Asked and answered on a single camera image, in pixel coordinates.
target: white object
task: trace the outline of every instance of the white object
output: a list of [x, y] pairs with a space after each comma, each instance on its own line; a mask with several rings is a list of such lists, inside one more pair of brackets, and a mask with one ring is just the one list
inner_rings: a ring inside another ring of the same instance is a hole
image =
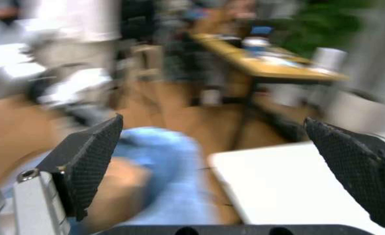
[[26, 44], [0, 45], [0, 98], [25, 92], [28, 82], [46, 70], [28, 51]]
[[385, 104], [349, 92], [339, 92], [326, 121], [350, 131], [374, 133], [384, 126]]
[[112, 79], [104, 69], [79, 70], [50, 86], [39, 101], [48, 108], [79, 102], [105, 105], [111, 86]]
[[333, 73], [339, 70], [346, 52], [333, 48], [318, 47], [312, 58], [312, 70], [322, 73]]
[[211, 166], [246, 224], [339, 224], [385, 235], [312, 142], [217, 153]]
[[121, 0], [37, 0], [30, 14], [60, 26], [60, 36], [82, 42], [104, 42], [120, 37]]
[[201, 103], [208, 106], [217, 106], [221, 104], [221, 94], [219, 90], [207, 89], [201, 92]]
[[300, 104], [303, 95], [301, 86], [294, 84], [281, 84], [273, 87], [272, 100], [281, 105], [296, 107]]

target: table leg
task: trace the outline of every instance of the table leg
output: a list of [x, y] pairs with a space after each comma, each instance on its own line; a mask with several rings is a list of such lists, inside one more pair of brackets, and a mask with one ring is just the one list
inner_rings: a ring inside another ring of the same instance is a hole
[[237, 126], [237, 129], [232, 137], [232, 142], [229, 146], [229, 150], [234, 150], [238, 147], [239, 141], [241, 140], [241, 137], [243, 135], [243, 131], [245, 128], [245, 124], [248, 122], [250, 116], [252, 115], [252, 98], [253, 94], [256, 91], [257, 88], [257, 80], [252, 79], [251, 86], [249, 87], [249, 91], [246, 94], [245, 100], [243, 102], [243, 110], [241, 114], [241, 119], [239, 120], [239, 124]]

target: green leaves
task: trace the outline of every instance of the green leaves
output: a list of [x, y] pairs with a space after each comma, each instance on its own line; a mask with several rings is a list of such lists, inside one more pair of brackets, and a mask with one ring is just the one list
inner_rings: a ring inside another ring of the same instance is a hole
[[361, 20], [351, 12], [371, 7], [377, 0], [329, 0], [309, 3], [291, 20], [275, 20], [276, 29], [288, 36], [280, 45], [304, 57], [317, 47], [344, 47], [362, 28]]

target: wooden table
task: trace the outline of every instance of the wooden table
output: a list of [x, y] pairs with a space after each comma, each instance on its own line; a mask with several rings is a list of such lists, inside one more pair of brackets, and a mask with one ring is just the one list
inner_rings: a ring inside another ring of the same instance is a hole
[[[262, 59], [250, 56], [247, 51], [234, 47], [213, 35], [192, 34], [191, 38], [205, 50], [224, 60], [231, 67], [252, 77], [252, 82], [245, 97], [224, 97], [222, 100], [223, 103], [244, 104], [242, 117], [229, 149], [235, 149], [237, 147], [244, 126], [251, 116], [251, 111], [256, 111], [259, 117], [262, 117], [264, 121], [273, 126], [280, 135], [289, 141], [301, 141], [304, 136], [305, 132], [301, 125], [265, 110], [252, 101], [259, 83], [329, 85], [336, 81], [346, 80], [346, 77], [342, 74], [325, 74], [313, 71], [307, 67], [291, 67], [268, 63]], [[282, 48], [276, 48], [276, 50], [286, 52], [286, 50]], [[296, 56], [291, 52], [289, 53], [290, 56], [288, 56], [287, 59], [290, 61], [302, 64], [310, 63], [310, 61], [305, 58]], [[192, 105], [197, 104], [199, 104], [198, 99], [192, 101]]]

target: blue cloth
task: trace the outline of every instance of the blue cloth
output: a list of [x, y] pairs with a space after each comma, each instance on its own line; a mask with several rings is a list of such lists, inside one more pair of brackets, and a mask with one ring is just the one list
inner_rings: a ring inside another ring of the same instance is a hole
[[151, 171], [146, 208], [119, 225], [215, 224], [197, 143], [178, 132], [153, 127], [123, 131], [113, 156]]

